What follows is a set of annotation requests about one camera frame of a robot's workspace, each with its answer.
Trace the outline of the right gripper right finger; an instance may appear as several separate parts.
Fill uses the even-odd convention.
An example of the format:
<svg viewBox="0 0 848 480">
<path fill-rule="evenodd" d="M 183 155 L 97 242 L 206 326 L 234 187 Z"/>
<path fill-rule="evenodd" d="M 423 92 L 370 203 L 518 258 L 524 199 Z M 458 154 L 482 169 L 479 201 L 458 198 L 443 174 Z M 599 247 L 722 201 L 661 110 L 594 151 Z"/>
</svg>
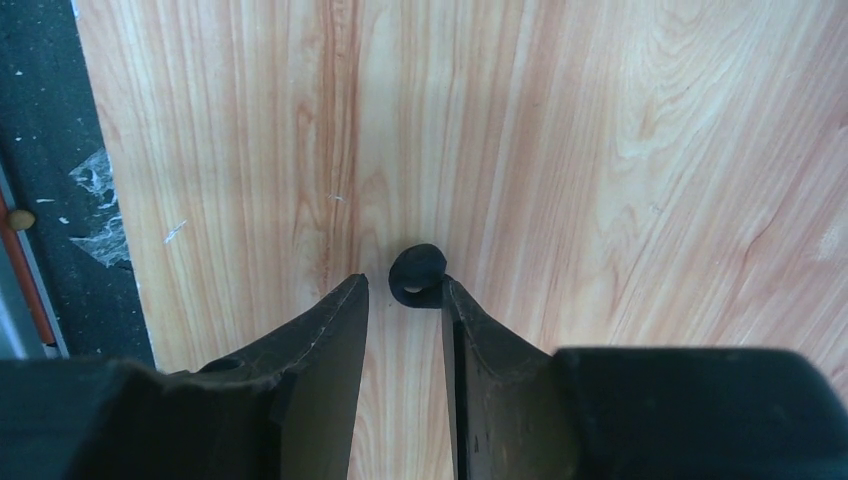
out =
<svg viewBox="0 0 848 480">
<path fill-rule="evenodd" d="M 843 479 L 847 410 L 781 349 L 548 354 L 442 285 L 458 479 Z"/>
</svg>

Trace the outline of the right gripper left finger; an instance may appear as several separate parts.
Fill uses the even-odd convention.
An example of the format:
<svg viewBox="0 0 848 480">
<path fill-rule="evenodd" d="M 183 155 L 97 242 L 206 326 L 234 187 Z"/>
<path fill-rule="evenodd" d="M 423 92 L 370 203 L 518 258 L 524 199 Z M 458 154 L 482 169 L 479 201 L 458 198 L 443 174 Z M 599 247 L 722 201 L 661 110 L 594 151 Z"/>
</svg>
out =
<svg viewBox="0 0 848 480">
<path fill-rule="evenodd" d="M 5 479 L 343 479 L 364 365 L 369 285 L 198 371 L 128 358 L 1 365 Z"/>
</svg>

